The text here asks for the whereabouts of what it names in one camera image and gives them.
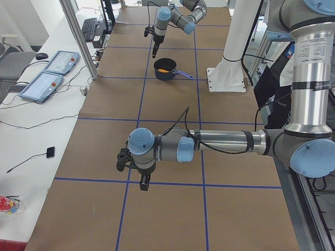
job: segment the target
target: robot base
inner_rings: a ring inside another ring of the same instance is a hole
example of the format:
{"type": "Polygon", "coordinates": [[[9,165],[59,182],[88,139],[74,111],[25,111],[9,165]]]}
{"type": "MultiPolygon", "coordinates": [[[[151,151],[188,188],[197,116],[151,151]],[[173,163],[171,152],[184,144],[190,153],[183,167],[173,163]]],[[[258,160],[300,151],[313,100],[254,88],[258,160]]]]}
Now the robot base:
{"type": "Polygon", "coordinates": [[[245,93],[242,66],[238,64],[235,67],[222,67],[220,62],[216,68],[207,68],[209,91],[245,93]]]}

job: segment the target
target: black pants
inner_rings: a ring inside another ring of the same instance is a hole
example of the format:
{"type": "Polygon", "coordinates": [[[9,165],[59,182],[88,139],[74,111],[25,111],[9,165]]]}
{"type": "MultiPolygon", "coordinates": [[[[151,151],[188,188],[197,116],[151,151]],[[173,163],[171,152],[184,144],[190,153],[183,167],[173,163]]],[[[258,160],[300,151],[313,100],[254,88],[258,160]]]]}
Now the black pants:
{"type": "MultiPolygon", "coordinates": [[[[267,100],[273,95],[274,99],[281,98],[291,92],[291,86],[280,87],[279,81],[271,74],[271,70],[266,67],[260,80],[253,89],[256,97],[258,107],[266,104],[267,100]]],[[[291,110],[291,96],[287,95],[285,98],[273,104],[273,111],[267,117],[266,129],[280,129],[284,126],[288,113],[291,110]]]]}

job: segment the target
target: pot handle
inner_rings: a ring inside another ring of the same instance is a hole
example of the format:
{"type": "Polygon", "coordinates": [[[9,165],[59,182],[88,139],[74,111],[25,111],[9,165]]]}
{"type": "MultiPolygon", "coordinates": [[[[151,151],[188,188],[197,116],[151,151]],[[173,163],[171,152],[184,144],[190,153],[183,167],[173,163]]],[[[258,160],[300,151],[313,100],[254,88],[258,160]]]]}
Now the pot handle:
{"type": "Polygon", "coordinates": [[[184,77],[187,77],[187,78],[189,78],[189,79],[194,79],[194,76],[191,76],[191,75],[187,74],[186,72],[182,72],[182,71],[174,71],[173,73],[174,73],[175,75],[176,75],[176,74],[183,75],[184,77]]]}

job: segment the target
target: tablet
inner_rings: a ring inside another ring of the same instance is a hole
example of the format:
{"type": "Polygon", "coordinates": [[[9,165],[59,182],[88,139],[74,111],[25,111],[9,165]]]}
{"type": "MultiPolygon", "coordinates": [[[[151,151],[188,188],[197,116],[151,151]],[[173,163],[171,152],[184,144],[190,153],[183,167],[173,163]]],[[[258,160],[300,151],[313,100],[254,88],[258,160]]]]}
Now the tablet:
{"type": "Polygon", "coordinates": [[[62,82],[62,75],[42,71],[20,92],[19,97],[41,104],[62,82]]]}
{"type": "Polygon", "coordinates": [[[78,52],[58,51],[44,68],[44,71],[65,76],[75,66],[78,59],[78,52]]]}

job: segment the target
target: small black square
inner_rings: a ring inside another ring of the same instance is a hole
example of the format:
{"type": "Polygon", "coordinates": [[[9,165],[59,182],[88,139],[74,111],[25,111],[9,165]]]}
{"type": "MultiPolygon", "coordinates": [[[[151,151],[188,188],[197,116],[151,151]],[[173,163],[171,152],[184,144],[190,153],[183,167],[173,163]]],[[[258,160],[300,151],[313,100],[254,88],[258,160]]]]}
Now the small black square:
{"type": "Polygon", "coordinates": [[[47,158],[54,157],[54,146],[47,148],[47,158]]]}

